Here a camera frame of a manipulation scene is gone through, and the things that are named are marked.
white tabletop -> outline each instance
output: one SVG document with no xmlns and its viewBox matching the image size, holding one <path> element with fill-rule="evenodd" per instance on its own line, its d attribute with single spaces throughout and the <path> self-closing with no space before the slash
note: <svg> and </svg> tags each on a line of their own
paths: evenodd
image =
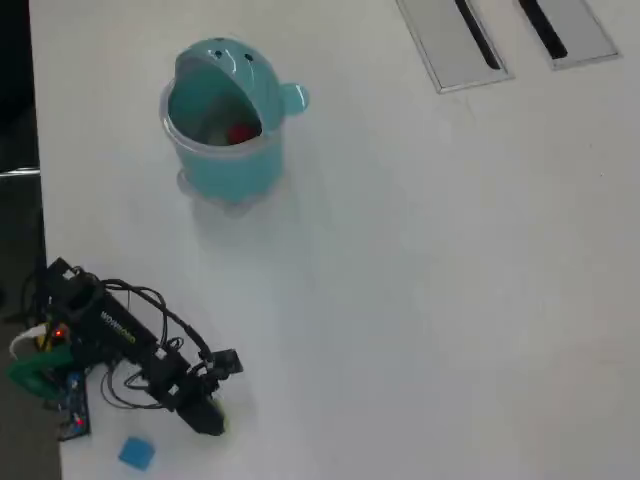
<svg viewBox="0 0 640 480">
<path fill-rule="evenodd" d="M 551 72 L 477 3 L 516 79 L 437 95 L 393 0 L 31 0 L 50 259 L 156 288 L 246 368 L 220 438 L 92 374 L 65 480 L 640 475 L 640 4 L 591 0 L 623 58 Z M 176 55 L 224 35 L 311 92 L 241 218 L 179 192 L 158 120 Z"/>
</svg>

black cable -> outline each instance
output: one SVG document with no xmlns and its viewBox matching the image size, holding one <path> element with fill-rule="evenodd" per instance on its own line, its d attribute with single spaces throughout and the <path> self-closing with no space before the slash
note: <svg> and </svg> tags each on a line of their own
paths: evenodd
<svg viewBox="0 0 640 480">
<path fill-rule="evenodd" d="M 193 329 L 191 325 L 189 325 L 187 322 L 182 320 L 178 315 L 176 315 L 171 310 L 169 310 L 166 306 L 166 303 L 159 302 L 145 293 L 145 290 L 150 290 L 150 289 L 147 289 L 146 287 L 144 289 L 136 288 L 128 284 L 127 282 L 119 279 L 103 280 L 102 284 L 105 287 L 108 286 L 109 288 L 111 288 L 112 286 L 122 287 L 125 290 L 130 290 L 131 292 L 135 293 L 140 298 L 143 298 L 148 303 L 150 303 L 151 305 L 156 307 L 158 310 L 160 310 L 163 313 L 163 316 L 166 315 L 175 323 L 177 323 L 180 327 L 182 327 L 182 329 L 185 331 L 187 336 L 193 340 L 193 342 L 198 346 L 198 348 L 200 348 L 200 354 L 203 359 L 210 360 L 213 357 L 213 354 L 211 353 L 211 350 L 209 349 L 209 346 L 207 345 L 207 343 L 200 336 L 200 334 Z"/>
<path fill-rule="evenodd" d="M 107 389 L 109 390 L 109 393 L 111 394 L 111 396 L 113 398 L 115 398 L 118 402 L 120 402 L 123 406 L 125 407 L 129 407 L 131 409 L 141 409 L 141 410 L 160 410 L 162 408 L 164 408 L 161 404 L 159 403 L 150 403 L 147 405 L 140 405 L 138 403 L 132 403 L 129 402 L 125 399 L 123 399 L 122 397 L 120 397 L 115 389 L 113 388 L 113 374 L 117 368 L 117 366 L 119 365 L 119 362 L 116 363 L 115 365 L 108 365 L 107 366 L 107 372 L 105 373 L 105 377 L 107 380 Z"/>
<path fill-rule="evenodd" d="M 134 409 L 133 407 L 128 407 L 126 405 L 118 405 L 116 403 L 113 403 L 111 400 L 109 400 L 109 398 L 107 398 L 107 395 L 104 392 L 104 382 L 107 379 L 108 374 L 109 374 L 109 370 L 105 371 L 104 375 L 102 375 L 102 380 L 100 380 L 100 395 L 102 395 L 103 400 L 114 408 L 118 408 L 120 410 L 133 410 Z"/>
<path fill-rule="evenodd" d="M 168 315 L 166 313 L 167 310 L 167 302 L 165 302 L 164 297 L 162 295 L 160 295 L 159 292 L 157 292 L 156 290 L 153 290 L 152 288 L 148 288 L 148 287 L 136 287 L 133 285 L 129 285 L 127 284 L 127 286 L 123 286 L 120 284 L 115 284 L 110 280 L 105 280 L 102 282 L 102 285 L 107 289 L 107 290 L 112 290 L 112 291 L 116 291 L 116 292 L 127 292 L 127 310 L 129 310 L 129 305 L 130 305 L 130 297 L 131 297 L 131 293 L 135 293 L 136 295 L 140 296 L 140 298 L 142 298 L 143 300 L 147 300 L 144 296 L 140 295 L 140 292 L 151 292 L 152 294 L 154 294 L 156 296 L 156 298 L 158 299 L 158 302 L 160 302 L 161 308 L 157 307 L 155 304 L 151 303 L 151 305 L 153 305 L 154 307 L 158 308 L 158 310 L 160 310 L 160 312 L 162 313 L 162 334 L 160 335 L 160 345 L 164 346 L 165 343 L 167 342 L 167 334 L 168 334 L 168 330 L 169 330 L 169 320 L 168 320 Z"/>
</svg>

wire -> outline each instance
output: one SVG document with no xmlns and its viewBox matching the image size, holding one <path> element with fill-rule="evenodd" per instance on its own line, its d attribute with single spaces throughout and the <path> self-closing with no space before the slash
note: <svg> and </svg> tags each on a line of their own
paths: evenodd
<svg viewBox="0 0 640 480">
<path fill-rule="evenodd" d="M 37 338 L 41 335 L 44 335 L 46 331 L 47 331 L 47 326 L 45 324 L 42 324 L 42 325 L 36 325 L 35 327 L 31 327 L 26 332 L 22 332 L 20 335 L 18 335 L 13 340 L 11 340 L 11 343 L 9 344 L 9 353 L 13 358 L 17 359 L 18 355 L 16 355 L 15 350 L 18 343 L 28 338 Z"/>
<path fill-rule="evenodd" d="M 148 288 L 148 287 L 136 287 L 133 285 L 129 285 L 128 283 L 122 281 L 122 280 L 117 280 L 117 281 L 112 281 L 112 280 L 104 280 L 102 282 L 102 285 L 107 289 L 107 290 L 112 290 L 112 291 L 116 291 L 116 292 L 127 292 L 127 310 L 129 310 L 129 307 L 131 305 L 131 293 L 135 293 L 136 295 L 138 295 L 140 298 L 147 300 L 148 303 L 151 303 L 151 305 L 153 305 L 154 307 L 156 307 L 158 310 L 160 310 L 160 312 L 162 313 L 162 334 L 160 335 L 160 344 L 161 345 L 165 345 L 165 343 L 167 342 L 167 334 L 168 334 L 168 315 L 166 313 L 167 311 L 167 302 L 165 302 L 164 297 L 162 295 L 160 295 L 159 292 L 157 292 L 156 290 L 153 290 L 152 288 Z M 146 298 L 147 296 L 144 295 L 143 292 L 151 292 L 153 295 L 156 296 L 156 298 L 158 299 L 158 302 L 160 303 L 160 306 L 157 306 L 155 303 L 149 302 L 149 300 Z"/>
<path fill-rule="evenodd" d="M 160 295 L 155 290 L 152 290 L 146 287 L 134 287 L 128 284 L 127 282 L 119 279 L 103 280 L 102 285 L 104 285 L 105 288 L 108 288 L 111 290 L 129 290 L 132 293 L 135 293 L 136 295 L 138 295 L 140 298 L 146 300 L 148 303 L 156 307 L 158 310 L 160 310 L 163 314 L 163 338 L 161 341 L 162 345 L 166 344 L 166 341 L 167 341 L 166 318 L 168 317 L 171 320 L 173 320 L 175 323 L 177 323 L 185 331 L 187 336 L 191 338 L 191 340 L 193 340 L 193 342 L 198 346 L 198 348 L 200 348 L 200 354 L 205 360 L 210 360 L 213 357 L 213 354 L 211 353 L 209 346 L 206 344 L 206 342 L 200 336 L 200 334 L 196 332 L 191 325 L 189 325 L 187 322 L 182 320 L 178 315 L 176 315 L 171 310 L 169 310 L 167 308 L 166 302 L 164 302 L 164 298 L 162 297 L 162 295 Z M 154 293 L 158 297 L 158 300 L 154 299 L 150 295 L 147 295 L 145 291 L 150 291 Z"/>
<path fill-rule="evenodd" d="M 104 400 L 112 406 L 116 406 L 116 404 L 112 401 L 110 401 L 107 396 L 105 395 L 104 392 L 104 384 L 105 384 L 105 380 L 106 380 L 106 384 L 107 384 L 107 390 L 109 391 L 109 393 L 111 394 L 111 396 L 117 400 L 118 402 L 120 402 L 120 405 L 118 405 L 116 408 L 121 408 L 121 409 L 129 409 L 129 410 L 160 410 L 163 409 L 164 406 L 162 406 L 159 403 L 150 403 L 147 405 L 141 405 L 138 403 L 133 403 L 133 402 L 129 402 L 125 399 L 123 399 L 122 397 L 120 397 L 115 389 L 113 388 L 113 374 L 115 373 L 116 368 L 118 367 L 118 365 L 120 364 L 120 362 L 116 363 L 116 364 L 112 364 L 112 365 L 107 365 L 107 371 L 105 372 L 105 374 L 102 377 L 102 380 L 100 382 L 100 393 L 102 395 L 102 398 L 104 398 Z"/>
</svg>

teal cup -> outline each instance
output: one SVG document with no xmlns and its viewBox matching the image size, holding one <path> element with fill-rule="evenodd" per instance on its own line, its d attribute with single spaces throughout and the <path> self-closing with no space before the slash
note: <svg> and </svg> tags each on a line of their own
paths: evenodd
<svg viewBox="0 0 640 480">
<path fill-rule="evenodd" d="M 280 84 L 249 46 L 228 38 L 192 45 L 176 59 L 160 101 L 182 163 L 180 188 L 231 206 L 266 195 L 283 172 L 284 119 L 308 105 L 307 90 Z"/>
</svg>

blue cube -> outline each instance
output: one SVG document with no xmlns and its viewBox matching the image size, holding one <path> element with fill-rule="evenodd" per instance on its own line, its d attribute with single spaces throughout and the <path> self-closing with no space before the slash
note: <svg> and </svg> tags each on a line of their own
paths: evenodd
<svg viewBox="0 0 640 480">
<path fill-rule="evenodd" d="M 149 442 L 145 442 L 136 437 L 129 437 L 122 447 L 118 458 L 133 468 L 145 471 L 155 453 L 156 451 L 153 445 Z"/>
</svg>

